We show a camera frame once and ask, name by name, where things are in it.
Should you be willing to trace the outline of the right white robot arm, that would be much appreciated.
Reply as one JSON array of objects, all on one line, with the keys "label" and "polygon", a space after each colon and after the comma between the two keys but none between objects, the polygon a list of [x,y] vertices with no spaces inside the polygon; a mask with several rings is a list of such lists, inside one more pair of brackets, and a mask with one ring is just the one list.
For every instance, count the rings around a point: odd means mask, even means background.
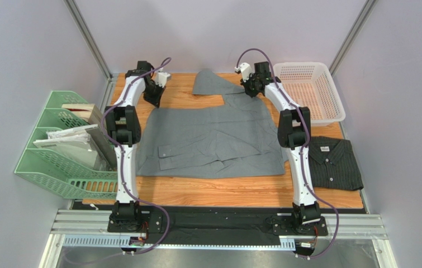
[{"label": "right white robot arm", "polygon": [[321,212],[309,167],[310,110],[291,99],[281,81],[272,75],[269,62],[255,63],[254,68],[242,63],[235,67],[235,72],[241,75],[245,94],[255,97],[261,93],[279,111],[277,140],[291,166],[295,221],[299,225],[317,223]]}]

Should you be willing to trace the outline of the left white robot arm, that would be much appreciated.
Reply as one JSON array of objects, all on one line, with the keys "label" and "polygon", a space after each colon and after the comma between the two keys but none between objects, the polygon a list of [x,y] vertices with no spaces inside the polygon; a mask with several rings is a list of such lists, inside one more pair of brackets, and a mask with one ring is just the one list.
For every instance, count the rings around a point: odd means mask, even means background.
[{"label": "left white robot arm", "polygon": [[126,75],[126,84],[119,99],[105,111],[107,138],[115,146],[118,192],[110,215],[114,227],[138,228],[143,224],[139,212],[136,187],[136,150],[141,140],[141,125],[136,111],[139,98],[155,107],[160,102],[170,74],[154,68],[147,61],[138,61]]}]

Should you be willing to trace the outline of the dark striped folded shirt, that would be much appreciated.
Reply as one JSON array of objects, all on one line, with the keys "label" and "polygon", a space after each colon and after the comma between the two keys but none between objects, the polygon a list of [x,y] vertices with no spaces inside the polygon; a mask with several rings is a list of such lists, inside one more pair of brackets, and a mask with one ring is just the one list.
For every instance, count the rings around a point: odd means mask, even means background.
[{"label": "dark striped folded shirt", "polygon": [[349,140],[312,137],[309,143],[309,167],[314,187],[347,191],[364,188]]}]

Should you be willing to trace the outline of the aluminium front frame rail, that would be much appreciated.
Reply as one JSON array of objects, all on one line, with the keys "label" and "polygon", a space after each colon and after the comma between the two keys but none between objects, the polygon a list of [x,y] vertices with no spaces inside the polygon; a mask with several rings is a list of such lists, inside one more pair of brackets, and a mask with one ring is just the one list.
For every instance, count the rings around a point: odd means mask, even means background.
[{"label": "aluminium front frame rail", "polygon": [[111,210],[57,212],[41,267],[396,267],[377,214],[324,210],[295,228],[287,208],[145,208],[143,223],[110,232]]}]

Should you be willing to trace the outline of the papers in file rack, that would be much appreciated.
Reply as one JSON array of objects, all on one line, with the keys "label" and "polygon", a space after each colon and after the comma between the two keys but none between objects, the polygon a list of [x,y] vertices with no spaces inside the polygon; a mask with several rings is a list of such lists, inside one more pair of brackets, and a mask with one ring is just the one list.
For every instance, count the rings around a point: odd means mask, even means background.
[{"label": "papers in file rack", "polygon": [[87,125],[60,131],[46,131],[47,138],[33,144],[39,149],[49,149],[96,171],[117,168],[115,151],[99,125]]}]

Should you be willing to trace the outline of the grey long sleeve shirt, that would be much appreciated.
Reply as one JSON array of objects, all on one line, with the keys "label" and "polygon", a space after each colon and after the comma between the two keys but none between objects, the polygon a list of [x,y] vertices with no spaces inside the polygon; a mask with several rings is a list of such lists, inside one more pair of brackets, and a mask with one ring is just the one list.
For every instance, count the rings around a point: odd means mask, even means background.
[{"label": "grey long sleeve shirt", "polygon": [[287,156],[264,102],[210,70],[199,72],[194,95],[221,95],[200,109],[156,108],[136,153],[140,176],[242,178],[285,173]]}]

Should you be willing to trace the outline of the green plastic file rack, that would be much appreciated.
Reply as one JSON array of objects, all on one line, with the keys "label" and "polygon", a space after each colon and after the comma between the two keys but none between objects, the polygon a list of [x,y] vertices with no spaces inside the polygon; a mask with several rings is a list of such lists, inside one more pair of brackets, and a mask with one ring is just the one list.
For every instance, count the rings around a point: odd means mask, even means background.
[{"label": "green plastic file rack", "polygon": [[14,173],[65,199],[115,199],[118,187],[113,171],[95,171],[53,150],[40,149],[33,142],[48,131],[84,126],[85,121],[62,108],[63,104],[86,104],[79,94],[54,90],[31,133]]}]

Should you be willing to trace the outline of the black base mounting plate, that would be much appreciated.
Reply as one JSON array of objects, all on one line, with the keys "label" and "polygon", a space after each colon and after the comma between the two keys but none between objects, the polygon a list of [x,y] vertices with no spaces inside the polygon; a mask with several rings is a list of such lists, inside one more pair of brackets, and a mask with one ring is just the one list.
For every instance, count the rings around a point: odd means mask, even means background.
[{"label": "black base mounting plate", "polygon": [[114,227],[108,217],[108,232],[132,233],[160,245],[276,246],[280,236],[302,240],[326,237],[325,218],[298,226],[292,208],[164,207],[141,205],[143,224]]}]

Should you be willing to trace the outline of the white plastic basket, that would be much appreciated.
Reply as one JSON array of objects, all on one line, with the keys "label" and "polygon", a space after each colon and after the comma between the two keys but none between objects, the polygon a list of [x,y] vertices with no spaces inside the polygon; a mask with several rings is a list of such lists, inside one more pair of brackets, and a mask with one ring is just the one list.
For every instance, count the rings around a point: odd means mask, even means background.
[{"label": "white plastic basket", "polygon": [[273,66],[288,95],[308,107],[313,127],[342,122],[346,113],[328,67],[320,62],[285,62]]}]

